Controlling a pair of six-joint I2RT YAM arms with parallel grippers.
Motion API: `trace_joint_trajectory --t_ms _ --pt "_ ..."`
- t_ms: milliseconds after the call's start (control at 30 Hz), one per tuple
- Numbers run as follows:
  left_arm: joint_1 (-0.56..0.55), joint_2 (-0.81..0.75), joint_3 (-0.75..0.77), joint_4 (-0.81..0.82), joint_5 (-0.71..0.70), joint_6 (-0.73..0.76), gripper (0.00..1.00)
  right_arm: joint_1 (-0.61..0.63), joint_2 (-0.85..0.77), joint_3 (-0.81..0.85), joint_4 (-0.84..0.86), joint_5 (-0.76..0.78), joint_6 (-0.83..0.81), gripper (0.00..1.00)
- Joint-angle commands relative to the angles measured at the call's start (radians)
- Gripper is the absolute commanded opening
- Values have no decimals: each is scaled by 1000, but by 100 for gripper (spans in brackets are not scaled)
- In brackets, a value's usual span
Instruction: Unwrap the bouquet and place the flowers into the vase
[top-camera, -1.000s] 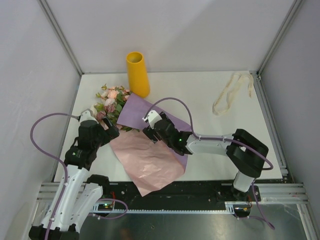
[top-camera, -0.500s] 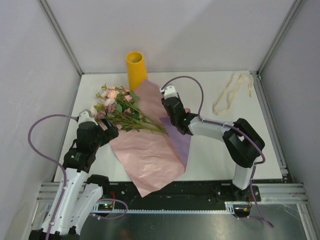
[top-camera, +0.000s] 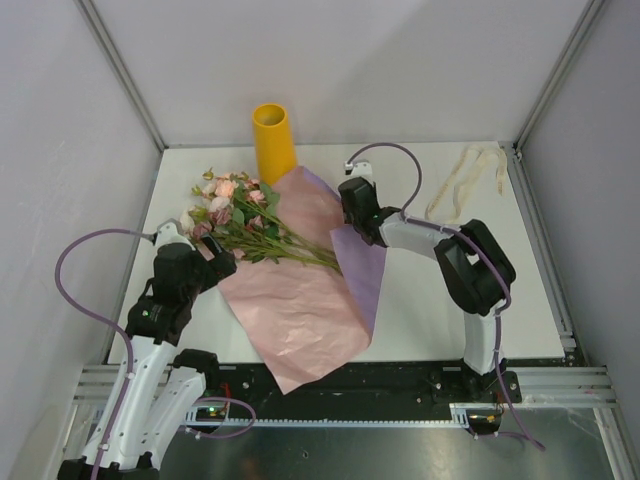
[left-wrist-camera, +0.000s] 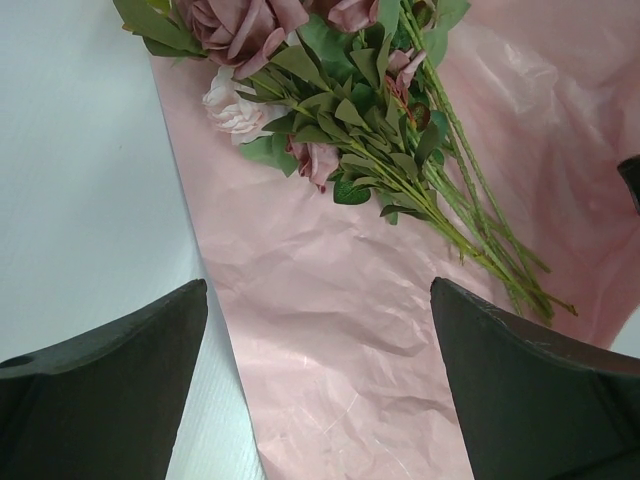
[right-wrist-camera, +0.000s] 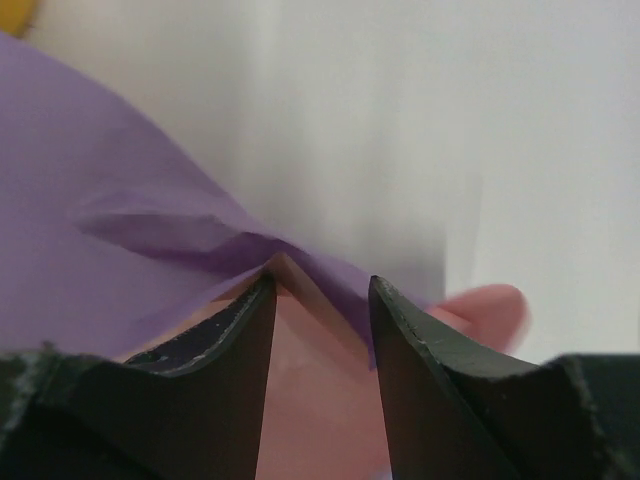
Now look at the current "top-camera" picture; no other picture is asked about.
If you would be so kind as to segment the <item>pink artificial flower bunch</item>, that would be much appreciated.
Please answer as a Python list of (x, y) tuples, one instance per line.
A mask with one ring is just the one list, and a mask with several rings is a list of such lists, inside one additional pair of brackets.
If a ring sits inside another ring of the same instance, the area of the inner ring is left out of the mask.
[(321, 179), (296, 167), (275, 185), (248, 173), (202, 174), (191, 188), (196, 204), (179, 223), (197, 246), (207, 234), (239, 261), (294, 260), (341, 271), (330, 231), (342, 225), (339, 199)]

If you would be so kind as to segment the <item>cream ribbon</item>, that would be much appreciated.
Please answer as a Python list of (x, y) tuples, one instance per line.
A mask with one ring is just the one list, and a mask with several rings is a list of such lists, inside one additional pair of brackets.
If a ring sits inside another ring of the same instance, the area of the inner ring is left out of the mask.
[(469, 203), (477, 183), (491, 166), (495, 167), (494, 184), (498, 195), (505, 195), (507, 155), (499, 147), (467, 146), (449, 175), (427, 204), (424, 219), (454, 224)]

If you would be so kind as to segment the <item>purple pink wrapping paper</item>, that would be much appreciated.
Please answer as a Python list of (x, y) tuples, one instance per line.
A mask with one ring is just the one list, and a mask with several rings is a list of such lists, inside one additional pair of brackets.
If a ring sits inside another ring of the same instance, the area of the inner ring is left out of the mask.
[(279, 217), (336, 251), (338, 271), (296, 260), (243, 262), (219, 287), (283, 394), (319, 380), (371, 344), (386, 251), (343, 221), (338, 194), (297, 167), (275, 185)]

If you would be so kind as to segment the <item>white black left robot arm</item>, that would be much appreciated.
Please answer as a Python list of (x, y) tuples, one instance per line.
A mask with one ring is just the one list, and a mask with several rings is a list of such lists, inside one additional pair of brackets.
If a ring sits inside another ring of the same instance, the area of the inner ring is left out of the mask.
[(236, 271), (210, 234), (194, 246), (172, 224), (150, 236), (153, 274), (115, 332), (125, 344), (118, 376), (94, 434), (60, 479), (156, 479), (185, 414), (221, 387), (215, 354), (177, 349), (197, 297)]

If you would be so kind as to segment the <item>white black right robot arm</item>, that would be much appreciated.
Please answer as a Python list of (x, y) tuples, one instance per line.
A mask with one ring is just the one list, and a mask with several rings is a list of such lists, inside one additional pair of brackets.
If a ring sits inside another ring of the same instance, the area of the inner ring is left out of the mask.
[(464, 312), (463, 393), (484, 401), (497, 385), (505, 389), (501, 313), (511, 305), (516, 271), (485, 223), (473, 219), (454, 228), (381, 207), (376, 187), (362, 177), (344, 181), (338, 193), (345, 223), (367, 245), (437, 262), (451, 299)]

